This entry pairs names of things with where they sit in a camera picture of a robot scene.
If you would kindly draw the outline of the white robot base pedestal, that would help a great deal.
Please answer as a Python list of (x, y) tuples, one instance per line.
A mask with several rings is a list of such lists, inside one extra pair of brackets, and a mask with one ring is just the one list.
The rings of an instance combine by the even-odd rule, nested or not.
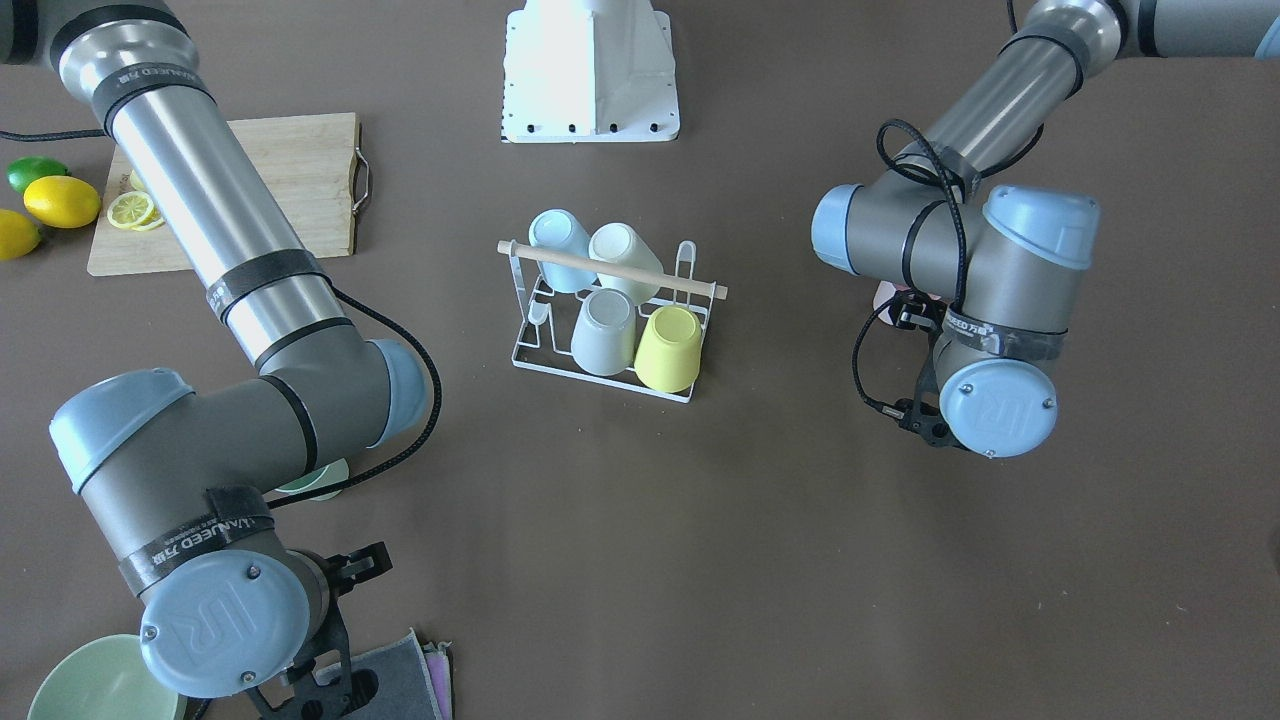
[(507, 15), (503, 67), (508, 143), (678, 137), (672, 23), (649, 1), (527, 1)]

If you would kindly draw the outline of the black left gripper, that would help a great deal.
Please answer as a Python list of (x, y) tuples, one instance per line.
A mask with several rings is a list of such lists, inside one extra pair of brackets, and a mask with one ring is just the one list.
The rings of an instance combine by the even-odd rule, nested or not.
[(951, 430), (941, 411), (925, 401), (940, 392), (933, 351), (942, 333), (946, 302), (916, 290), (897, 291), (890, 301), (890, 318), (899, 329), (919, 329), (928, 334), (928, 350), (916, 378), (914, 395), (900, 398), (893, 409), (901, 413), (899, 427), (920, 436), (931, 447), (950, 447)]

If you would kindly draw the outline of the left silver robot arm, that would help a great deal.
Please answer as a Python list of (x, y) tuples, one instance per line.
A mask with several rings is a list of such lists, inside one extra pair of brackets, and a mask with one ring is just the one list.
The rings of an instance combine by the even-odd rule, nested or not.
[(905, 398), (863, 396), (934, 447), (1011, 457), (1059, 418), (1051, 372), (1062, 352), (1100, 205), (1085, 195), (980, 184), (1021, 159), (1044, 120), (1128, 56), (1277, 56), (1275, 1), (1038, 1), (993, 65), (927, 132), (882, 152), (873, 184), (819, 202), (812, 245), (824, 263), (884, 282), (893, 325), (928, 334)]

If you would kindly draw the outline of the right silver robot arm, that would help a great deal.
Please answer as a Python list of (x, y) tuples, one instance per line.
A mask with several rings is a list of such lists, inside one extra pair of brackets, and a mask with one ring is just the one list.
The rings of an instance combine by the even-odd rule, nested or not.
[(198, 77), (161, 1), (5, 1), (3, 61), (55, 70), (152, 193), (212, 313), (257, 369), (197, 395), (168, 369), (92, 386), (50, 433), (143, 602), (146, 667), (192, 698), (246, 693), (262, 717), (367, 703), (338, 600), (390, 568), (384, 544), (287, 548), (266, 493), (413, 427), (439, 375), (411, 334), (366, 341)]

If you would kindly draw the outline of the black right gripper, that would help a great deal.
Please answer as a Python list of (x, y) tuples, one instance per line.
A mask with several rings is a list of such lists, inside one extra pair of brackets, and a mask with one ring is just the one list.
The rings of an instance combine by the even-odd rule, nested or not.
[[(389, 571), (390, 556), (384, 543), (372, 543), (353, 553), (328, 559), (310, 551), (301, 551), (296, 556), (320, 577), (321, 623), (283, 673), (283, 682), (294, 691), (291, 698), (273, 707), (259, 688), (250, 688), (244, 693), (260, 711), (261, 719), (339, 719), (367, 705), (378, 692), (378, 682), (371, 671), (353, 670), (349, 635), (338, 609), (338, 598), (357, 584)], [(314, 675), (316, 659), (330, 651), (339, 655), (339, 671), (332, 680), (321, 683)]]

